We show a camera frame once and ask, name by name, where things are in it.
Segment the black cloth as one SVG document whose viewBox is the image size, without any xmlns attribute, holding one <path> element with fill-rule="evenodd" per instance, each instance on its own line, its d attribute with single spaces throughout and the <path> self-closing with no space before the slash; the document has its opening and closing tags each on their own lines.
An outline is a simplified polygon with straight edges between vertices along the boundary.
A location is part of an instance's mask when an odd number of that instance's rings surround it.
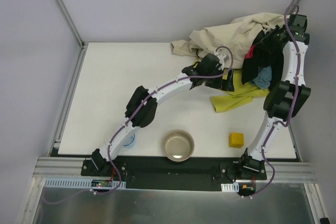
<svg viewBox="0 0 336 224">
<path fill-rule="evenodd" d="M 270 31 L 260 31 L 255 37 L 252 45 L 255 45 L 253 57 L 250 59 L 244 59 L 242 67 L 242 83 L 246 83 L 253 78 L 257 77 L 258 69 L 271 66 L 272 80 L 269 90 L 272 90 L 275 85 L 281 80 L 284 57 L 282 49 L 276 51 L 265 51 L 260 47 L 260 41 L 266 36 L 266 33 Z"/>
</svg>

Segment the yellow-green cloth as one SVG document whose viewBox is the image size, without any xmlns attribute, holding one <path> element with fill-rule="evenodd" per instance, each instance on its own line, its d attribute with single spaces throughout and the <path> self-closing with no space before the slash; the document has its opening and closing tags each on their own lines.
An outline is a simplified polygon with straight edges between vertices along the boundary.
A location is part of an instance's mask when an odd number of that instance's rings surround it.
<svg viewBox="0 0 336 224">
<path fill-rule="evenodd" d="M 215 112 L 222 113 L 240 106 L 251 103 L 255 98 L 264 98 L 269 93 L 270 86 L 261 90 L 257 86 L 250 83 L 242 83 L 242 70 L 232 69 L 234 71 L 234 92 L 223 91 L 223 95 L 217 95 L 210 98 L 211 103 L 214 107 Z"/>
</svg>

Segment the beige cloth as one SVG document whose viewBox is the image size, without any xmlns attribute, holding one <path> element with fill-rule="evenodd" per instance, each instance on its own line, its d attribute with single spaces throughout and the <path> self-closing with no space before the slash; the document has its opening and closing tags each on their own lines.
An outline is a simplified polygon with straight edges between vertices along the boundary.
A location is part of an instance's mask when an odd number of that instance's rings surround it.
<svg viewBox="0 0 336 224">
<path fill-rule="evenodd" d="M 205 57 L 208 53 L 215 53 L 220 46 L 228 47 L 233 53 L 233 60 L 228 60 L 225 67 L 233 63 L 234 69 L 243 66 L 245 55 L 259 33 L 283 26 L 283 14 L 258 13 L 236 18 L 226 25 L 205 27 L 194 30 L 189 40 L 171 42 L 171 51 L 178 56 Z"/>
</svg>

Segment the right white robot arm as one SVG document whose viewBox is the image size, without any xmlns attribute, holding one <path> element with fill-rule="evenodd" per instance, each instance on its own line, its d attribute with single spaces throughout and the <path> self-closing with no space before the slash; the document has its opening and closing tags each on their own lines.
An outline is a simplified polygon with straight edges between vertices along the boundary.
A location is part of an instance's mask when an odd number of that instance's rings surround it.
<svg viewBox="0 0 336 224">
<path fill-rule="evenodd" d="M 266 154 L 282 127 L 289 125 L 308 99 L 311 89 L 303 77 L 304 58 L 310 35 L 304 28 L 277 27 L 255 45 L 254 55 L 269 58 L 275 69 L 271 89 L 265 98 L 265 117 L 253 140 L 235 168 L 238 179 L 266 179 Z"/>
</svg>

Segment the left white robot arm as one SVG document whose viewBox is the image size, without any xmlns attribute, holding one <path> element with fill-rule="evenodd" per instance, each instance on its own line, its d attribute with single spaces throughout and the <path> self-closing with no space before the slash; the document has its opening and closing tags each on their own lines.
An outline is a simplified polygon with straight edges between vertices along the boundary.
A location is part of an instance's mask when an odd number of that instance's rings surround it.
<svg viewBox="0 0 336 224">
<path fill-rule="evenodd" d="M 125 118 L 120 128 L 110 140 L 92 152 L 90 161 L 93 170 L 101 173 L 115 166 L 113 160 L 126 140 L 139 129 L 153 122 L 156 110 L 161 103 L 180 92 L 191 90 L 207 82 L 220 85 L 223 75 L 233 67 L 233 59 L 231 51 L 227 55 L 219 52 L 207 54 L 201 61 L 183 68 L 176 77 L 165 84 L 149 89 L 144 86 L 137 87 L 126 106 Z"/>
</svg>

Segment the pink red cloth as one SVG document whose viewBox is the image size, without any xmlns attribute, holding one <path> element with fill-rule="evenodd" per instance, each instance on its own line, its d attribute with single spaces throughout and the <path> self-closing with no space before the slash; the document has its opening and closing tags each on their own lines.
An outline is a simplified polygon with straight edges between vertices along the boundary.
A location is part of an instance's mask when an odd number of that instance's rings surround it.
<svg viewBox="0 0 336 224">
<path fill-rule="evenodd" d="M 250 59 L 253 57 L 254 54 L 254 49 L 255 49 L 255 45 L 252 45 L 248 51 L 248 53 L 245 55 L 245 59 Z"/>
</svg>

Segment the light blue cloth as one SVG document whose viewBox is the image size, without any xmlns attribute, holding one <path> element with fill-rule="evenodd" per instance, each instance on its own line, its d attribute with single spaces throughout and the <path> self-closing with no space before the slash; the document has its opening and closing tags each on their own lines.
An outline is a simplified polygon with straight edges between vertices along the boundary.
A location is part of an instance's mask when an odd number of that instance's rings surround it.
<svg viewBox="0 0 336 224">
<path fill-rule="evenodd" d="M 259 68 L 257 77 L 253 78 L 250 83 L 257 86 L 261 90 L 265 90 L 270 86 L 272 80 L 271 66 Z"/>
</svg>

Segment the yellow cube block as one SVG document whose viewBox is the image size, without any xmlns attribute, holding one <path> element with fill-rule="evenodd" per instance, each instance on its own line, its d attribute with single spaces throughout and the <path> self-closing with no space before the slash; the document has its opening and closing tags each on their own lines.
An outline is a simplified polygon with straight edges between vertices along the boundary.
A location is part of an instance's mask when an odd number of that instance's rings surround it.
<svg viewBox="0 0 336 224">
<path fill-rule="evenodd" d="M 244 146 L 244 134 L 232 132 L 229 135 L 229 147 L 241 148 Z"/>
</svg>

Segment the beige ceramic bowl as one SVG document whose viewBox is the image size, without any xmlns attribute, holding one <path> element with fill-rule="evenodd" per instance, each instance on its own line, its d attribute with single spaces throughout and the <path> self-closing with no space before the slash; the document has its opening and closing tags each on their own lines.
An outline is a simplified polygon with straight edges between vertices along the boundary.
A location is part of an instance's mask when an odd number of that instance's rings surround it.
<svg viewBox="0 0 336 224">
<path fill-rule="evenodd" d="M 167 132 L 161 146 L 164 155 L 173 162 L 188 160 L 195 150 L 195 142 L 190 133 L 180 129 Z"/>
</svg>

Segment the clear blue plastic cup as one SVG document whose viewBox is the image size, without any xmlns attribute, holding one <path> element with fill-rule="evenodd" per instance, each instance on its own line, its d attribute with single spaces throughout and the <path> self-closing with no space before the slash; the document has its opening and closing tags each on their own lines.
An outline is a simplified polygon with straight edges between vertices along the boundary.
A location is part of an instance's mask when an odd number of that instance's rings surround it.
<svg viewBox="0 0 336 224">
<path fill-rule="evenodd" d="M 135 134 L 131 135 L 125 142 L 124 148 L 132 148 L 135 145 Z"/>
</svg>

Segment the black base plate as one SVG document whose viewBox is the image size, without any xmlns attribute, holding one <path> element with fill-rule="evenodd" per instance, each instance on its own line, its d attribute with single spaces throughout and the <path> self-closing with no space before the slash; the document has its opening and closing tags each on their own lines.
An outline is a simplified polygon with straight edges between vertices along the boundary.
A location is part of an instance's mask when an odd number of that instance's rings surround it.
<svg viewBox="0 0 336 224">
<path fill-rule="evenodd" d="M 122 180 L 127 189 L 220 191 L 222 184 L 233 180 L 266 180 L 266 170 L 256 175 L 239 170 L 237 158 L 191 157 L 183 162 L 174 162 L 167 157 L 119 156 L 113 164 L 105 162 L 97 170 L 90 158 L 82 164 L 81 175 L 113 177 Z"/>
</svg>

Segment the left aluminium frame post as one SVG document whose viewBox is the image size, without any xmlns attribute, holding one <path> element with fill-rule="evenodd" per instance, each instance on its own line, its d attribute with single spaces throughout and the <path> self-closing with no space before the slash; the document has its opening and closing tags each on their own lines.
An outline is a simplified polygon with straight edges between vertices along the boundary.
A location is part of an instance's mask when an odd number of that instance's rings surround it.
<svg viewBox="0 0 336 224">
<path fill-rule="evenodd" d="M 77 44 L 80 48 L 83 48 L 85 46 L 85 41 L 82 39 L 82 37 L 79 34 L 79 31 L 70 15 L 70 13 L 67 10 L 67 7 L 64 4 L 63 0 L 54 0 L 57 8 L 59 9 L 66 25 L 68 26 L 70 32 L 72 33 L 73 37 L 75 38 Z"/>
</svg>

